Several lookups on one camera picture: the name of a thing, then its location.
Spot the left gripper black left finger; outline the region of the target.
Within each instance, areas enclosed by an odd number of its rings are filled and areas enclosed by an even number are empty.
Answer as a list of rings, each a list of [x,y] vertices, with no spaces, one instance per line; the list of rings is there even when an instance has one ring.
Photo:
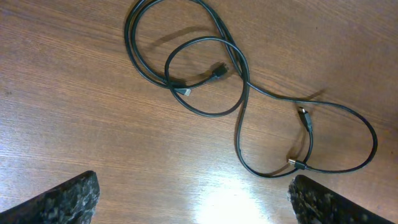
[[[1,212],[1,223],[90,223],[99,199],[96,172],[88,170]]]

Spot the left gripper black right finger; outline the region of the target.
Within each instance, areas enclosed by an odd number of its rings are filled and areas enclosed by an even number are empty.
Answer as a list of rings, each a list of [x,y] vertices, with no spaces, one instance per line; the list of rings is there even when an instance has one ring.
[[[299,223],[390,223],[305,175],[291,181],[288,196]]]

